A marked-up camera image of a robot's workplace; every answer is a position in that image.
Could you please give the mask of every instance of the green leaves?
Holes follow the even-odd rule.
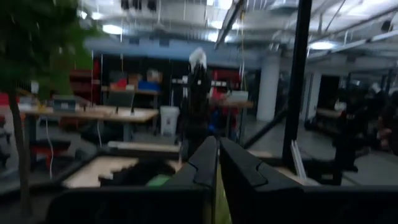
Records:
[[[77,0],[55,0],[55,4],[53,0],[0,1],[0,78],[4,83],[37,80],[43,91],[72,93],[69,72],[75,66],[92,68],[84,41],[100,34],[95,27],[81,28],[77,8]]]

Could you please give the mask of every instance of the white cable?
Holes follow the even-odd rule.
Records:
[[[98,134],[98,139],[99,139],[99,147],[102,148],[102,139],[101,139],[101,133],[100,133],[100,121],[97,121],[97,134]]]
[[[52,143],[50,140],[50,134],[49,134],[49,120],[47,119],[47,117],[45,118],[45,130],[47,133],[47,140],[49,141],[49,145],[50,145],[50,150],[51,150],[51,161],[50,161],[50,179],[52,179],[52,162],[54,160],[54,148],[52,147]]]

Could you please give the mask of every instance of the ceiling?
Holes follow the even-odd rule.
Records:
[[[232,0],[157,0],[157,10],[152,12],[147,1],[142,0],[141,10],[128,11],[121,9],[121,0],[81,0],[81,6],[88,17],[115,34],[215,42],[232,4]],[[291,50],[297,20],[293,5],[297,0],[246,0],[245,17],[233,24],[225,42]],[[345,54],[398,58],[396,9],[397,0],[313,0],[309,42],[328,40]],[[388,19],[397,24],[388,37],[370,44],[356,42],[383,34],[381,26]],[[319,51],[311,53],[322,56]]]

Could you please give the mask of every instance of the ceiling duct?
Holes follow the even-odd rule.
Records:
[[[269,8],[273,14],[291,15],[299,9],[299,0],[276,0]]]

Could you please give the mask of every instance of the office chair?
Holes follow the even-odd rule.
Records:
[[[133,92],[111,91],[106,106],[132,108]],[[123,140],[123,124],[120,122],[94,121],[81,131],[80,137],[95,145],[107,144],[110,141]]]

